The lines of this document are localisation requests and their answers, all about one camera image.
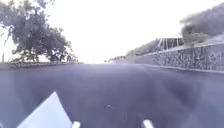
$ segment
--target curb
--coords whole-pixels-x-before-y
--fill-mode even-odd
[[[158,65],[148,65],[148,64],[143,64],[143,65],[153,67],[153,68],[177,69],[177,70],[182,70],[182,71],[194,71],[194,72],[224,74],[224,71],[216,71],[216,70],[186,69],[186,68],[180,68],[180,67],[158,66]]]
[[[17,69],[17,68],[32,68],[32,67],[45,67],[45,66],[59,66],[78,64],[76,62],[16,62],[16,63],[0,63],[0,69]]]

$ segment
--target overexposed sky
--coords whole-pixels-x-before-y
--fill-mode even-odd
[[[49,22],[62,27],[85,63],[99,63],[159,37],[180,33],[179,21],[224,0],[55,0]]]

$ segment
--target road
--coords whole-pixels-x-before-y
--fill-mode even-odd
[[[57,92],[83,128],[223,128],[224,76],[145,65],[67,65],[0,71],[0,121],[15,128]]]

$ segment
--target retaining wall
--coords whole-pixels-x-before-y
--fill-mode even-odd
[[[171,66],[185,69],[224,70],[224,44],[196,46],[147,54],[120,62]]]

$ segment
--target roadside vegetation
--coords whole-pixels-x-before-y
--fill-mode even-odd
[[[0,36],[7,35],[3,42],[5,47],[9,38],[16,49],[17,55],[12,61],[39,62],[40,56],[50,61],[78,61],[72,50],[72,44],[62,35],[62,28],[54,28],[48,23],[48,5],[54,0],[11,0],[8,3],[0,2]],[[5,61],[4,50],[2,62]]]

